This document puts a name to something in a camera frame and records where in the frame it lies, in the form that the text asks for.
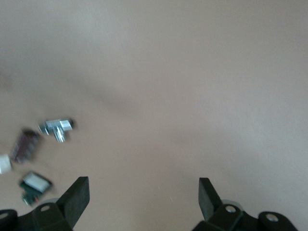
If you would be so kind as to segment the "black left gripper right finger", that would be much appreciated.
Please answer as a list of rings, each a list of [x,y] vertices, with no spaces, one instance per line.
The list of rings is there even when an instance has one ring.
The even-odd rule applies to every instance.
[[[255,218],[238,206],[223,202],[208,178],[199,179],[198,202],[204,220],[192,231],[298,231],[280,213],[264,211]]]

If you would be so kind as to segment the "silver metal valve fitting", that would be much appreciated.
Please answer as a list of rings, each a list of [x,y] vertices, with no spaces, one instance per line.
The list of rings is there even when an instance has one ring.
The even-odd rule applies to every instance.
[[[59,143],[67,139],[67,132],[72,131],[75,122],[71,118],[44,121],[38,125],[40,132],[44,135],[54,135]]]

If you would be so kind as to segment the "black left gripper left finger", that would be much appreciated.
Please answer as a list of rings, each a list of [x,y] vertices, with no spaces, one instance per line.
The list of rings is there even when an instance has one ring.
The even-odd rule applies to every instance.
[[[55,203],[22,216],[13,209],[0,210],[0,231],[74,231],[89,202],[89,178],[79,177]]]

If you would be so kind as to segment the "small brown block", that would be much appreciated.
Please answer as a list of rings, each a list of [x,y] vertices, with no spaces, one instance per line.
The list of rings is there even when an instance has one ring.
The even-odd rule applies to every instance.
[[[22,129],[10,154],[10,159],[18,164],[29,162],[39,144],[40,135],[32,129]]]

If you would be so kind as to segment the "white curved plastic arc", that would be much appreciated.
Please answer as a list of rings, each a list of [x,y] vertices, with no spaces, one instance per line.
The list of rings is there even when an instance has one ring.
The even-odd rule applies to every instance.
[[[7,154],[0,154],[0,174],[8,173],[12,170],[11,160]]]

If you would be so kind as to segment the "brown table mat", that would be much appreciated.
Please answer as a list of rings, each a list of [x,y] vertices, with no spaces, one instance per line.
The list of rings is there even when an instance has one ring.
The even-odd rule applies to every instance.
[[[200,177],[252,216],[308,231],[308,0],[0,0],[0,154],[71,117],[0,175],[0,209],[80,176],[75,231],[191,231]]]

